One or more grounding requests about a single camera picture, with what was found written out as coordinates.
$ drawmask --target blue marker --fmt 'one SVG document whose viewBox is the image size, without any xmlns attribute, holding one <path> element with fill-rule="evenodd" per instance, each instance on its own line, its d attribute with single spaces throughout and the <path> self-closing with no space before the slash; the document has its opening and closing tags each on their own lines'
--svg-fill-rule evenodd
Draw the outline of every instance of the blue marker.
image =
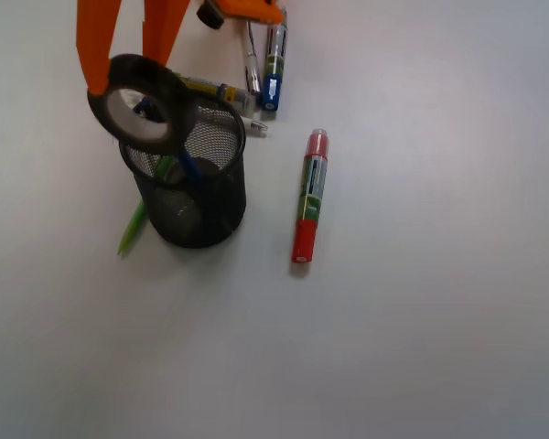
<svg viewBox="0 0 549 439">
<path fill-rule="evenodd" d="M 264 66 L 264 97 L 263 110 L 275 112 L 278 110 L 278 100 L 283 84 L 283 70 L 285 69 L 286 53 L 286 10 L 280 25 L 269 26 L 266 40 L 266 63 Z"/>
</svg>

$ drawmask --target black mesh pen holder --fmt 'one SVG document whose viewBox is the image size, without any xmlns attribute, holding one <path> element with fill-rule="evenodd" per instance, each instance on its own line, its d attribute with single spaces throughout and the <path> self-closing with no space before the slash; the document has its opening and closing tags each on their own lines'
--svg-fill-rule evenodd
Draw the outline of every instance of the black mesh pen holder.
<svg viewBox="0 0 549 439">
<path fill-rule="evenodd" d="M 185 148 L 202 173 L 199 182 L 190 181 L 172 155 L 120 144 L 151 223 L 163 239 L 185 248 L 222 242 L 238 228 L 246 209 L 242 119 L 228 103 L 194 94 L 199 112 Z"/>
</svg>

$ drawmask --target white table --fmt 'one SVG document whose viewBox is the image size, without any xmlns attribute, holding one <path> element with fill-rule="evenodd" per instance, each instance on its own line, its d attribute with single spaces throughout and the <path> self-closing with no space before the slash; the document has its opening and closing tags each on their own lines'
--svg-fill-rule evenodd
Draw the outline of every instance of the white table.
<svg viewBox="0 0 549 439">
<path fill-rule="evenodd" d="M 240 28 L 196 7 L 169 67 L 242 87 Z M 114 54 L 141 12 L 124 0 Z M 75 2 L 0 1 L 1 438 L 549 438 L 549 0 L 288 13 L 240 229 L 190 252 L 149 225 L 122 261 L 139 195 L 85 100 Z"/>
</svg>

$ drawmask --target silver pen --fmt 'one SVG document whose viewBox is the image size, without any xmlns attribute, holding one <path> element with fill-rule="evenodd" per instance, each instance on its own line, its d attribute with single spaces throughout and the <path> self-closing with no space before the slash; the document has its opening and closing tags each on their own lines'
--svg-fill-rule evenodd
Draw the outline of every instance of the silver pen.
<svg viewBox="0 0 549 439">
<path fill-rule="evenodd" d="M 246 131 L 248 130 L 258 130 L 260 132 L 267 131 L 268 126 L 266 126 L 264 123 L 253 121 L 252 119 L 248 119 L 247 117 L 241 117 L 242 122 L 244 122 L 244 129 Z"/>
<path fill-rule="evenodd" d="M 258 70 L 258 59 L 254 51 L 253 29 L 250 21 L 246 21 L 246 32 L 244 35 L 244 49 L 246 51 L 246 87 L 256 99 L 258 105 L 263 99 L 262 87 L 260 85 L 260 71 Z"/>
</svg>

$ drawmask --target roll of tape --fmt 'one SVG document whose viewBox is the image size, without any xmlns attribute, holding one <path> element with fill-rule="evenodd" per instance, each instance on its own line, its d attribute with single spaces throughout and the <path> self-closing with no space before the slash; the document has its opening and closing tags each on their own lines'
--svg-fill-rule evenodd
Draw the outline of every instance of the roll of tape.
<svg viewBox="0 0 549 439">
<path fill-rule="evenodd" d="M 133 112 L 124 91 L 137 91 L 157 107 L 164 122 L 158 123 Z M 178 77 L 157 62 L 134 54 L 111 59 L 106 91 L 88 92 L 93 115 L 121 142 L 149 154 L 178 153 L 198 115 L 197 100 Z"/>
</svg>

